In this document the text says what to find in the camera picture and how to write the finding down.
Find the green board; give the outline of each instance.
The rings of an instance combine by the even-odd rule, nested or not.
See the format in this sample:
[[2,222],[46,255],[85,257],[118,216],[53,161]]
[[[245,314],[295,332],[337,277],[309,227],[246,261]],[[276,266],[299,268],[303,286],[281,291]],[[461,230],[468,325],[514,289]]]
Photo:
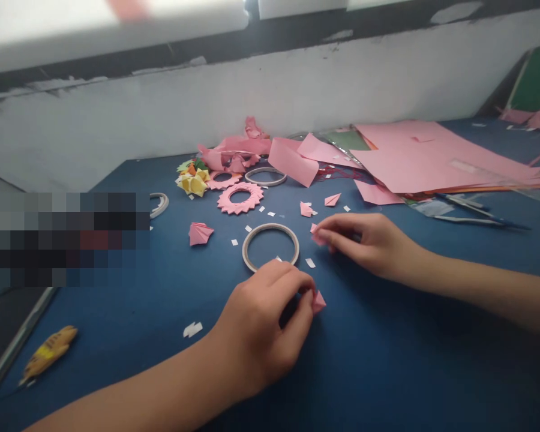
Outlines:
[[530,112],[540,111],[540,47],[529,53],[507,108]]

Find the blue tablecloth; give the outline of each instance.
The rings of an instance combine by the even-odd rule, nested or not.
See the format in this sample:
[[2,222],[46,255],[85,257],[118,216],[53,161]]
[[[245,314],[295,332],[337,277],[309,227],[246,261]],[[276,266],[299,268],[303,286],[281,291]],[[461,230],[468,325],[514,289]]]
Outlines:
[[[473,127],[475,119],[443,125],[521,162],[540,153],[540,132],[480,121],[487,126]],[[298,266],[316,279],[328,306],[314,320],[294,370],[207,430],[540,431],[540,336],[475,307],[378,279],[344,257],[330,256],[309,233],[312,222],[348,205],[353,212],[382,212],[434,252],[540,275],[539,202],[515,192],[479,198],[496,215],[533,227],[522,232],[432,220],[404,205],[378,208],[361,200],[351,179],[310,188],[288,179],[265,191],[265,212],[228,216],[216,208],[218,192],[191,201],[176,187],[176,168],[187,158],[126,161],[95,187],[163,192],[170,206],[151,223],[153,231],[139,236],[139,250],[112,252],[114,268],[83,275],[80,287],[59,289],[0,386],[0,431],[27,427],[206,334],[233,288],[251,275],[241,247],[231,240],[241,245],[246,225],[268,222],[297,234]],[[335,208],[323,205],[340,192]],[[318,215],[300,216],[300,201],[312,202]],[[207,246],[189,247],[192,222],[215,229]],[[263,247],[252,246],[254,260],[288,258],[292,246],[281,235],[265,239]],[[204,330],[183,338],[194,321]],[[34,386],[13,393],[34,350],[65,325],[79,329],[68,353]],[[200,401],[188,395],[188,403]]]

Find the pink paper strip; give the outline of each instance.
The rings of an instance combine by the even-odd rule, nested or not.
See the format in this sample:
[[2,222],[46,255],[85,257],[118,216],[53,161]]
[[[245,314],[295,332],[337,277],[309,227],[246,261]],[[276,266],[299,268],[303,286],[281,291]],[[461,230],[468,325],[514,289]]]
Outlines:
[[303,158],[290,147],[288,142],[276,138],[272,141],[268,163],[306,187],[312,184],[319,166],[318,162]]
[[308,134],[304,141],[302,141],[302,144],[298,148],[298,153],[300,153],[305,158],[320,162],[327,162],[336,165],[344,165],[351,168],[363,169],[354,161],[347,161],[346,159],[344,159],[346,155],[340,150],[338,150],[336,147],[320,141],[312,134]]
[[371,185],[358,180],[354,180],[354,183],[356,183],[360,195],[366,202],[377,205],[404,204],[400,197],[383,186]]

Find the left hand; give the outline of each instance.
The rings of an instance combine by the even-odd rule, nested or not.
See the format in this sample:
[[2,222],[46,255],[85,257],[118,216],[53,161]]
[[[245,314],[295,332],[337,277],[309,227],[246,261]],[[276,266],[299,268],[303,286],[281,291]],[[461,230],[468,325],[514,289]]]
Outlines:
[[[239,399],[256,395],[292,369],[312,324],[314,289],[310,275],[278,260],[236,286],[205,339]],[[282,330],[278,320],[297,292],[304,294]]]

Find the hand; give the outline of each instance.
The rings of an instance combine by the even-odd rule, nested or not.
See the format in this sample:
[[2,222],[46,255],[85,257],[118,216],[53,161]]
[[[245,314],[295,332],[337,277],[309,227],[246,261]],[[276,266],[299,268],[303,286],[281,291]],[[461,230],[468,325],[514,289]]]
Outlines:
[[[272,260],[232,292],[205,337],[217,348],[225,373],[233,376],[238,399],[253,396],[296,363],[312,324],[312,277],[286,262]],[[278,319],[297,292],[298,309],[282,330]]]
[[316,235],[330,252],[338,250],[373,274],[406,285],[433,255],[381,214],[336,214],[318,224]]

